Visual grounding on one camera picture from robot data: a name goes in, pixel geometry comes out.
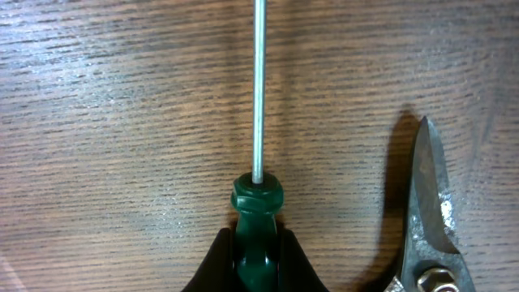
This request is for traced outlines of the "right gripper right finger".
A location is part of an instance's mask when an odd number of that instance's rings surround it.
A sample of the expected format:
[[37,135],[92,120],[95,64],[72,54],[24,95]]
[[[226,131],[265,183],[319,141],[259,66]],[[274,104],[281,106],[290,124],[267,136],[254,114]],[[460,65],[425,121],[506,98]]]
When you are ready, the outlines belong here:
[[280,292],[328,292],[291,230],[280,233],[278,269]]

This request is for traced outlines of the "green handled screwdriver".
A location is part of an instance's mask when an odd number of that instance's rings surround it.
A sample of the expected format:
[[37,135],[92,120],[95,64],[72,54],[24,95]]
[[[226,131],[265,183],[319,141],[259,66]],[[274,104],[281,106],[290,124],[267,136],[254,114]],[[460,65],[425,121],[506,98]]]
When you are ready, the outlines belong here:
[[254,72],[251,172],[234,181],[231,203],[238,211],[234,271],[245,291],[277,289],[277,225],[284,203],[279,180],[264,171],[267,0],[254,1]]

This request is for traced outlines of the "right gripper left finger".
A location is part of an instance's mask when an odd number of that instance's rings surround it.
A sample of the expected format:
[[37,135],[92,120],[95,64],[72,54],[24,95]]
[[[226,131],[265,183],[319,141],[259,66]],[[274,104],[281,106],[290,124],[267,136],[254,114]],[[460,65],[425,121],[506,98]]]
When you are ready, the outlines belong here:
[[234,291],[233,231],[219,230],[208,253],[182,292]]

